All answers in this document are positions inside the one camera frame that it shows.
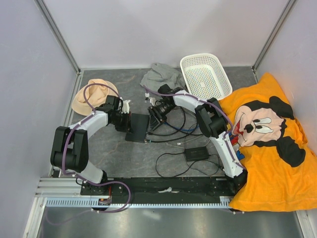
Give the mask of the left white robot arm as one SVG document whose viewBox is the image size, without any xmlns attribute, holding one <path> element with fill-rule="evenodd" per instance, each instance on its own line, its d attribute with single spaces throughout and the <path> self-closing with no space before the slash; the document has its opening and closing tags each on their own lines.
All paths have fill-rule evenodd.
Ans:
<svg viewBox="0 0 317 238">
<path fill-rule="evenodd" d="M 89 160 L 88 141 L 98 130 L 114 125 L 116 131 L 132 133 L 130 100 L 108 96 L 106 102 L 92 109 L 81 121 L 56 129 L 51 153 L 51 165 L 64 175 L 72 175 L 92 184 L 92 190 L 103 195 L 109 184 L 105 171 Z"/>
</svg>

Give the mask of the grey cloth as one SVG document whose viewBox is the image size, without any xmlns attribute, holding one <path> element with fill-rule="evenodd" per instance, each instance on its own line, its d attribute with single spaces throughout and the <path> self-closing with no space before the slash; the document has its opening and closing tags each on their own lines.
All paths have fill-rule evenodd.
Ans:
<svg viewBox="0 0 317 238">
<path fill-rule="evenodd" d="M 140 85 L 152 91 L 157 91 L 167 84 L 171 89 L 186 88 L 182 72 L 163 63 L 152 63 L 151 69 L 143 76 Z"/>
</svg>

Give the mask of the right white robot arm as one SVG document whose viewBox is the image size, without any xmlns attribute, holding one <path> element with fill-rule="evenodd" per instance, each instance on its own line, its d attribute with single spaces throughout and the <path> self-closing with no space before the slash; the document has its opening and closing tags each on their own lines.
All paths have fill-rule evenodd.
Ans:
<svg viewBox="0 0 317 238">
<path fill-rule="evenodd" d="M 245 189 L 247 169 L 238 160 L 229 137 L 229 129 L 233 124 L 223 112 L 216 98 L 200 99 L 181 88 L 170 89 L 163 85 L 157 92 L 145 87 L 146 96 L 149 93 L 161 96 L 159 105 L 149 107 L 152 117 L 152 128 L 166 121 L 166 115 L 175 107 L 182 107 L 195 114 L 201 133 L 215 146 L 222 161 L 225 175 L 230 179 L 227 182 L 228 192 L 238 195 Z"/>
</svg>

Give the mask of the black network switch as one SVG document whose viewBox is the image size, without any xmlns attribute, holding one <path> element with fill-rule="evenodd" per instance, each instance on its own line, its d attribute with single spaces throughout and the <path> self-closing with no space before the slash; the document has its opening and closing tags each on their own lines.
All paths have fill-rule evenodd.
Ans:
<svg viewBox="0 0 317 238">
<path fill-rule="evenodd" d="M 144 143 L 149 126 L 149 115 L 132 113 L 132 133 L 126 133 L 125 140 L 130 142 Z"/>
</svg>

